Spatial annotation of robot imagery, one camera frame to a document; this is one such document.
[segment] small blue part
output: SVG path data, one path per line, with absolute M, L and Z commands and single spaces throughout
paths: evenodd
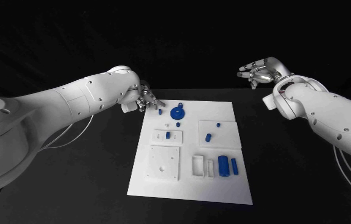
M 231 159 L 231 166 L 233 166 L 233 173 L 234 173 L 234 175 L 238 175 L 237 165 L 236 165 L 236 159 Z
M 211 134 L 207 134 L 205 135 L 205 141 L 210 142 L 210 137 L 211 137 Z
M 221 177 L 228 177 L 230 172 L 228 172 L 228 158 L 221 155 L 217 157 L 217 169 L 218 169 L 218 175 Z
M 169 116 L 174 120 L 182 119 L 182 117 L 185 116 L 185 112 L 182 110 L 182 103 L 178 103 L 178 106 L 171 109 Z

